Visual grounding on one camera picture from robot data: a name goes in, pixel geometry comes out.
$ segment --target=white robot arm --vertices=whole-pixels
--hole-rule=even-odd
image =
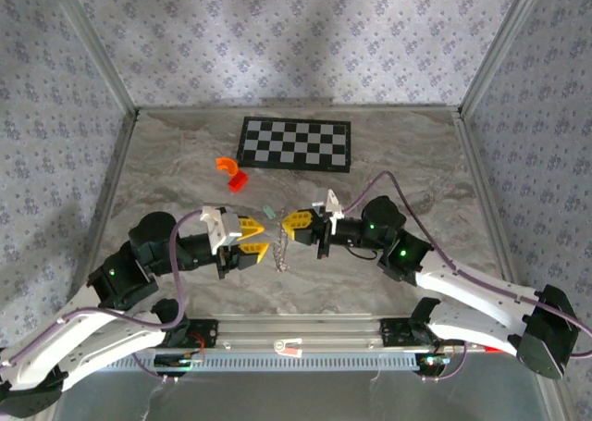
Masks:
[[[125,315],[158,290],[154,276],[216,264],[223,278],[232,269],[261,261],[268,243],[235,244],[262,232],[260,224],[224,208],[204,207],[200,214],[208,232],[186,238],[179,237],[180,222],[170,214],[146,216],[57,315],[1,350],[0,412],[35,415],[92,372],[131,353],[182,339],[188,326],[179,309],[182,303],[161,300],[150,313]],[[171,244],[175,268],[169,259]]]
[[[344,218],[331,190],[319,197],[325,199],[283,221],[293,240],[318,246],[318,259],[327,257],[332,245],[372,250],[378,253],[378,266],[390,278],[437,291],[470,307],[424,298],[411,317],[418,339],[461,340],[494,347],[517,357],[539,375],[563,376],[579,330],[565,318],[577,322],[561,290],[547,286],[536,291],[449,259],[435,243],[418,239],[403,228],[406,217],[387,196],[371,200],[361,218]]]

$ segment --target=black and white checkerboard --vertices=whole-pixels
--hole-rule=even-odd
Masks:
[[[350,122],[244,118],[240,167],[350,172]]]

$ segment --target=wire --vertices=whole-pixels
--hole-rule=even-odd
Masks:
[[[456,354],[456,348],[455,348],[453,340],[444,340],[443,342],[441,342],[433,354],[437,354],[442,347],[446,347],[447,345],[452,347],[452,354],[450,356],[447,356],[447,357],[451,358],[452,356],[454,356]]]
[[[458,375],[458,373],[464,367],[464,363],[466,362],[466,357],[468,356],[468,353],[469,353],[469,347],[468,347],[466,341],[462,345],[463,345],[463,348],[462,348],[461,362],[457,365],[457,367],[454,369],[454,371],[450,372],[448,375],[444,375],[443,377],[427,377],[427,376],[423,375],[423,376],[421,376],[421,379],[425,380],[425,381],[438,382],[438,381],[443,381],[444,379],[450,379],[450,378]]]
[[[495,285],[487,284],[485,281],[483,281],[481,279],[478,279],[478,278],[474,278],[471,275],[469,275],[468,273],[466,273],[465,271],[462,271],[460,268],[457,268],[457,266],[454,265],[454,263],[452,262],[452,260],[446,255],[446,253],[444,253],[444,250],[442,250],[442,248],[439,246],[439,244],[436,242],[436,240],[432,237],[432,235],[427,230],[427,228],[424,226],[424,224],[419,219],[419,217],[417,216],[417,214],[413,211],[413,209],[409,205],[409,202],[405,198],[405,195],[403,194],[403,191],[401,190],[401,187],[399,186],[399,183],[395,179],[395,175],[392,174],[390,171],[381,171],[380,173],[378,173],[378,175],[375,178],[372,179],[372,181],[362,191],[362,193],[360,193],[360,195],[350,205],[348,205],[345,208],[343,208],[343,214],[349,213],[350,211],[352,211],[352,209],[354,209],[356,206],[358,206],[362,202],[362,200],[364,199],[364,197],[368,194],[368,192],[380,180],[380,178],[382,178],[384,176],[387,176],[387,177],[390,178],[390,180],[392,181],[393,186],[395,187],[395,190],[397,190],[397,194],[401,198],[403,204],[405,205],[405,208],[407,209],[407,211],[409,212],[409,214],[411,215],[411,217],[413,218],[413,220],[415,221],[415,223],[417,224],[417,226],[425,234],[425,236],[427,237],[427,239],[429,240],[429,242],[432,244],[432,246],[434,247],[434,249],[438,252],[438,255],[444,261],[444,263],[449,268],[451,268],[455,273],[457,273],[462,278],[464,278],[464,279],[466,279],[466,280],[468,280],[470,282],[473,282],[475,285],[478,285],[478,286],[480,286],[480,287],[482,287],[482,288],[484,288],[486,290],[494,291],[494,292],[496,292],[498,294],[501,294],[502,296],[506,296],[508,298],[511,298],[514,301],[528,303],[528,304],[533,305],[535,307],[541,308],[541,309],[545,310],[546,312],[549,312],[549,313],[551,313],[551,314],[553,314],[555,316],[558,316],[558,317],[564,319],[565,321],[569,322],[573,326],[576,326],[576,327],[580,328],[582,331],[584,331],[584,333],[588,337],[592,338],[592,329],[590,327],[588,327],[586,324],[584,324],[583,322],[579,321],[577,318],[575,318],[575,317],[573,317],[571,315],[568,315],[568,314],[562,312],[561,310],[556,309],[555,307],[551,307],[550,305],[548,305],[546,303],[541,303],[539,301],[535,301],[532,298],[528,298],[526,296],[521,296],[521,295],[519,295],[517,293],[513,293],[511,291],[507,291],[507,290],[502,289],[500,287],[496,287]],[[588,352],[583,352],[583,353],[572,353],[572,356],[571,357],[572,358],[577,358],[577,359],[592,358],[592,350],[590,350]]]
[[[43,332],[37,335],[28,345],[23,347],[18,353],[8,359],[7,363],[3,362],[0,364],[0,370],[5,367],[14,366],[16,365],[20,359],[22,359],[25,355],[32,352],[33,349],[41,345],[46,339],[51,337],[56,331],[59,330],[67,322],[71,321],[73,318],[80,316],[80,315],[87,315],[89,313],[100,313],[103,315],[112,316],[115,319],[121,319],[126,322],[130,322],[132,324],[136,324],[139,326],[149,327],[149,328],[158,328],[161,330],[168,330],[170,328],[176,327],[181,319],[183,318],[183,314],[185,313],[185,291],[183,290],[183,283],[181,281],[180,273],[179,273],[179,263],[177,261],[177,236],[179,235],[180,227],[189,219],[195,216],[199,216],[202,213],[202,210],[195,210],[191,211],[189,214],[185,215],[179,222],[173,227],[173,230],[170,233],[170,238],[168,240],[168,255],[170,259],[170,266],[171,271],[173,273],[173,279],[175,280],[175,286],[177,287],[177,298],[179,300],[179,311],[177,312],[177,316],[171,322],[166,322],[164,324],[159,324],[155,322],[147,322],[141,319],[136,319],[135,317],[122,315],[116,311],[108,310],[106,308],[97,308],[97,307],[82,307],[72,312],[66,313],[58,321],[54,322],[48,328],[46,328]]]
[[[163,376],[158,375],[156,372],[153,372],[148,367],[146,367],[144,364],[142,364],[142,361],[140,361],[140,358],[138,357],[138,355],[136,353],[132,353],[131,357],[135,361],[136,365],[142,370],[142,372],[146,372],[148,375],[150,375],[153,378],[158,379],[159,381],[167,381],[168,380],[167,375],[163,375]]]
[[[378,257],[378,252],[376,250],[372,251],[372,253],[374,254],[374,257],[366,257],[366,256],[362,256],[360,254],[354,253],[352,251],[352,249],[350,247],[348,247],[347,245],[344,245],[343,247],[348,251],[349,254],[357,257],[358,259],[363,259],[364,261],[374,261]]]
[[[204,337],[197,332],[192,332],[187,336],[194,338],[195,340],[198,340],[200,342],[199,353],[202,354],[202,361],[205,362],[205,339],[204,339]]]

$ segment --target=marble table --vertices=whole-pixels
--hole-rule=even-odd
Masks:
[[[349,120],[351,172],[245,168],[248,184],[241,192],[230,192],[228,175],[216,170],[216,158],[236,154],[244,116]],[[259,240],[276,242],[282,213],[309,207],[317,187],[332,188],[348,204],[382,169],[395,173],[413,208],[452,256],[498,275],[450,113],[397,109],[141,112],[99,260],[116,251],[145,214],[163,210],[179,218],[204,204],[254,217],[266,227]],[[403,211],[388,180],[381,180],[369,198],[379,194],[389,194]],[[275,210],[276,219],[267,218],[264,205]],[[352,215],[359,216],[361,209]],[[420,234],[411,220],[406,229]],[[194,219],[181,235],[204,231],[205,225]],[[258,266],[232,271],[224,280],[217,278],[214,266],[184,273],[187,314],[403,315],[429,294],[392,281],[376,262],[356,259],[341,247],[318,261],[314,247],[290,241],[286,271],[277,269],[273,251]],[[158,297],[175,294],[171,277],[159,283]]]

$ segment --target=gray patterned wall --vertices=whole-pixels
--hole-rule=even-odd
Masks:
[[[80,2],[136,105],[457,105],[512,0]]]
[[[539,0],[470,120],[518,271],[561,287],[588,325],[591,99],[592,0]],[[592,419],[590,361],[572,361],[567,379]]]
[[[0,36],[4,346],[57,311],[84,267],[123,113],[56,0],[0,0]]]

